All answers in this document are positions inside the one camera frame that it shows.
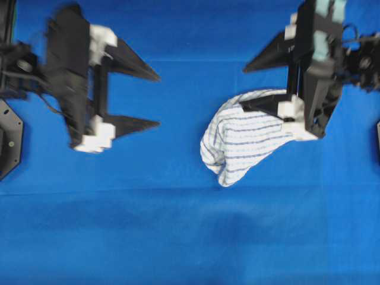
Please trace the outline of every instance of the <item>screw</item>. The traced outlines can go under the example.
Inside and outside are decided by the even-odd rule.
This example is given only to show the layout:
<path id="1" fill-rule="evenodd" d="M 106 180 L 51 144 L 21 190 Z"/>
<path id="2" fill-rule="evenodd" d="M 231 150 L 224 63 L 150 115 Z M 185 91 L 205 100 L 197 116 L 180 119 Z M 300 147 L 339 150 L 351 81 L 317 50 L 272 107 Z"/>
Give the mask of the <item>screw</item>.
<path id="1" fill-rule="evenodd" d="M 17 66 L 26 72 L 31 72 L 33 70 L 33 67 L 28 62 L 21 59 L 17 62 Z"/>
<path id="2" fill-rule="evenodd" d="M 371 63 L 372 63 L 371 59 L 368 58 L 368 57 L 365 57 L 365 58 L 363 58 L 360 61 L 359 66 L 360 66 L 361 69 L 367 69 L 367 68 L 369 68 L 369 66 L 371 65 Z"/>

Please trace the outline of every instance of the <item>blue fabric surface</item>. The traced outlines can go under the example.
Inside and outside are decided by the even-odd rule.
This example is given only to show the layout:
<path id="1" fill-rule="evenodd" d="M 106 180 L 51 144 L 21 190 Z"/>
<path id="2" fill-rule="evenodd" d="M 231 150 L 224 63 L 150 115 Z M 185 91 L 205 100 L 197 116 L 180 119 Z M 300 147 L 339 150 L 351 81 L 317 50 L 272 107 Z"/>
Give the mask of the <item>blue fabric surface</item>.
<path id="1" fill-rule="evenodd" d="M 20 0 L 15 38 L 59 4 Z M 223 102 L 286 85 L 285 69 L 241 70 L 300 1 L 80 4 L 162 77 L 112 75 L 112 113 L 162 126 L 95 156 L 68 148 L 36 96 L 9 102 L 26 128 L 23 162 L 0 184 L 0 284 L 380 283 L 378 93 L 346 87 L 325 139 L 284 146 L 229 189 L 199 155 Z M 379 11 L 349 0 L 346 18 L 372 33 Z"/>

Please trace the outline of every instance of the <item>white plastic block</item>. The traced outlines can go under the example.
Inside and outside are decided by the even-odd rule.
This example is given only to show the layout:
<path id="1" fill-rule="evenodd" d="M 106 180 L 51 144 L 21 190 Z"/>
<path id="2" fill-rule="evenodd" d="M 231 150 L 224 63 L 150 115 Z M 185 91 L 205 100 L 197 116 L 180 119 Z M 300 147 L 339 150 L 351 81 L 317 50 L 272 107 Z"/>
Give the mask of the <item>white plastic block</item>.
<path id="1" fill-rule="evenodd" d="M 285 27 L 285 40 L 291 40 L 296 37 L 297 25 L 289 25 Z"/>
<path id="2" fill-rule="evenodd" d="M 90 120 L 94 135 L 83 135 L 82 143 L 75 150 L 86 153 L 101 153 L 105 148 L 112 147 L 112 140 L 116 137 L 116 127 L 111 123 L 103 123 L 103 118 L 94 116 Z"/>
<path id="3" fill-rule="evenodd" d="M 100 64 L 106 46 L 118 46 L 118 37 L 107 27 L 90 25 L 90 65 Z"/>
<path id="4" fill-rule="evenodd" d="M 294 119 L 294 122 L 284 122 L 282 131 L 291 132 L 296 141 L 313 141 L 318 139 L 305 129 L 305 103 L 297 95 L 293 95 L 290 102 L 280 102 L 277 114 L 283 119 Z"/>

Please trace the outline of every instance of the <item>black metal bracket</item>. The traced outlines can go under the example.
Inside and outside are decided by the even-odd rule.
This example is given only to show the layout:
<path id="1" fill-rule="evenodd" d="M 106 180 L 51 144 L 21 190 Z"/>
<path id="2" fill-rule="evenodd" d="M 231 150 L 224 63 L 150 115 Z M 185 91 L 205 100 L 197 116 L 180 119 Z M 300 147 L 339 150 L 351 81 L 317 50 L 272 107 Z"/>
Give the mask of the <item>black metal bracket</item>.
<path id="1" fill-rule="evenodd" d="M 16 0 L 0 1 L 0 46 L 12 42 L 13 25 L 15 21 Z M 3 58 L 0 56 L 0 90 L 5 88 Z"/>
<path id="2" fill-rule="evenodd" d="M 24 123 L 0 100 L 0 181 L 20 164 Z"/>

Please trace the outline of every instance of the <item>white cloth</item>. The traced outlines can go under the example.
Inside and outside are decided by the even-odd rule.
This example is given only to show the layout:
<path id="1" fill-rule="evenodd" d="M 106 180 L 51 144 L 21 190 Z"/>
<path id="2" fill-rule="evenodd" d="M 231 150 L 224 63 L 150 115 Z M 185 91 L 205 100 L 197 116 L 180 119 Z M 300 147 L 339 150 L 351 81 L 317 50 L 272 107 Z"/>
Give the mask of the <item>white cloth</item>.
<path id="1" fill-rule="evenodd" d="M 202 138 L 201 156 L 206 166 L 218 174 L 221 186 L 233 185 L 277 148 L 297 139 L 292 131 L 283 128 L 284 122 L 279 118 L 263 112 L 244 112 L 239 104 L 285 93 L 286 90 L 249 92 L 230 99 L 216 113 Z"/>

